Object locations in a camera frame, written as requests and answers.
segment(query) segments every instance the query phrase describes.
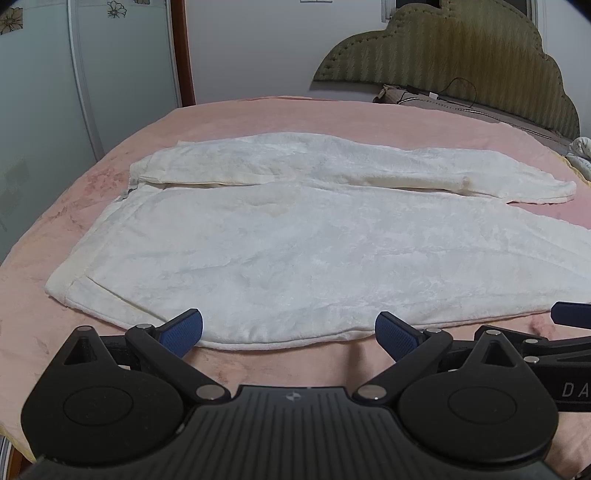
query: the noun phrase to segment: blue gripper pad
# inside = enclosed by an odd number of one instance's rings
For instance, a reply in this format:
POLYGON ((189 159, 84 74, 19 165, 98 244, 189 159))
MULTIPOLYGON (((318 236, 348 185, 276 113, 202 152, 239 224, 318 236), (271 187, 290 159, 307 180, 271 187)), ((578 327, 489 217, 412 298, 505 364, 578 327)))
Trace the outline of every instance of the blue gripper pad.
POLYGON ((155 338, 177 357, 184 357, 203 334, 203 318, 197 309, 187 310, 155 329, 155 338))
POLYGON ((382 312, 375 319, 375 339, 396 361, 412 352, 424 338, 421 332, 390 312, 382 312))
POLYGON ((557 325, 591 329, 591 305, 559 301, 550 310, 550 317, 557 325))

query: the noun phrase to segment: white wall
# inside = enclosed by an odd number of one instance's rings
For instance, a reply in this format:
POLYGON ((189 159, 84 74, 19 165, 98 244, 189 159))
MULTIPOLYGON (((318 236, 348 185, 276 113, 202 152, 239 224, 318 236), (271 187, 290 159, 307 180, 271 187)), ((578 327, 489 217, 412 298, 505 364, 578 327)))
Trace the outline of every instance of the white wall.
POLYGON ((591 22, 567 0, 538 0, 538 12, 544 51, 560 67, 581 134, 591 137, 591 22))
MULTIPOLYGON (((340 40, 381 30, 381 0, 186 0, 197 103, 265 95, 371 100, 376 86, 327 84, 310 89, 316 68, 340 40)), ((546 52, 591 137, 591 23, 567 0, 538 0, 546 52)))
POLYGON ((380 88, 310 82, 350 35, 381 30, 381 0, 186 0, 197 103, 266 95, 371 100, 380 88))

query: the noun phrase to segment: wooden door frame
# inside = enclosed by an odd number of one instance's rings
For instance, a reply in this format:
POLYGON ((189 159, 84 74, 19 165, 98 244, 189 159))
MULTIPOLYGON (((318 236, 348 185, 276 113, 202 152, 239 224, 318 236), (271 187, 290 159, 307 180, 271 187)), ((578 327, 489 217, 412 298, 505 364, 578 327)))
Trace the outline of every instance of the wooden door frame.
POLYGON ((195 105, 189 37, 187 36, 187 14, 184 0, 170 1, 170 20, 173 25, 174 56, 177 64, 178 88, 183 106, 195 105))

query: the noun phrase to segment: bed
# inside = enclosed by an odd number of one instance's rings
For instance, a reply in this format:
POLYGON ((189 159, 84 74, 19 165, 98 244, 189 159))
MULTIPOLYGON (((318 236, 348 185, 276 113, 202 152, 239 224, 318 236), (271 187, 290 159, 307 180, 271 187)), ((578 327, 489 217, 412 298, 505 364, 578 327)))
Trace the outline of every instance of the bed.
MULTIPOLYGON (((129 165, 179 140, 204 141, 266 132, 313 132, 404 149, 489 149, 577 183, 574 200, 559 205, 520 205, 591 229, 591 187, 564 157, 507 124, 405 105, 262 98, 199 105, 173 111, 113 149, 69 188, 13 247, 0 267, 0 434, 34 460, 20 428, 21 407, 50 359, 78 325, 101 335, 121 331, 68 309, 44 292, 50 274, 103 209, 125 190, 129 165)), ((504 328, 550 339, 586 331, 554 326, 548 314, 503 320, 504 328)), ((470 339, 478 325, 449 329, 470 339)), ((239 384, 345 385, 352 390, 391 365, 373 337, 270 352, 194 348, 186 361, 235 391, 239 384)), ((548 463, 572 478, 591 463, 590 413, 563 413, 548 463)))

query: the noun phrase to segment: logo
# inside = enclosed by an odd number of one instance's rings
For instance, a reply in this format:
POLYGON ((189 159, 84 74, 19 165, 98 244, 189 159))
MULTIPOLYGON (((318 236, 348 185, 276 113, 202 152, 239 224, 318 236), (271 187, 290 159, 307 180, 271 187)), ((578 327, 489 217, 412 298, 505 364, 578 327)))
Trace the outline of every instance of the logo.
POLYGON ((292 401, 294 403, 301 399, 301 395, 298 392, 288 393, 285 397, 287 400, 292 401))

